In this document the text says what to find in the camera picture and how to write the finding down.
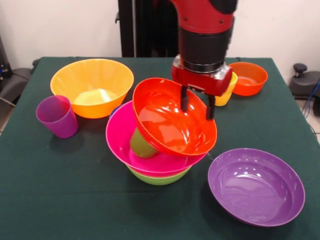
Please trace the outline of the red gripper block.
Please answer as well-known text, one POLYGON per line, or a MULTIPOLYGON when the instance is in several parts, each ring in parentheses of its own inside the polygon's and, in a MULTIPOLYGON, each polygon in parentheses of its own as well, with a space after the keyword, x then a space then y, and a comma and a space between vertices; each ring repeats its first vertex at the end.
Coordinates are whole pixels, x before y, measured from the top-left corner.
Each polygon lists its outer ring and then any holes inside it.
POLYGON ((229 87, 232 78, 232 68, 225 63, 218 70, 212 73, 193 72, 182 65, 180 55, 177 55, 172 63, 172 79, 182 85, 180 92, 180 108, 183 112, 188 111, 187 87, 191 87, 206 93, 208 105, 206 108, 206 119, 214 119, 215 115, 215 96, 220 97, 229 87))

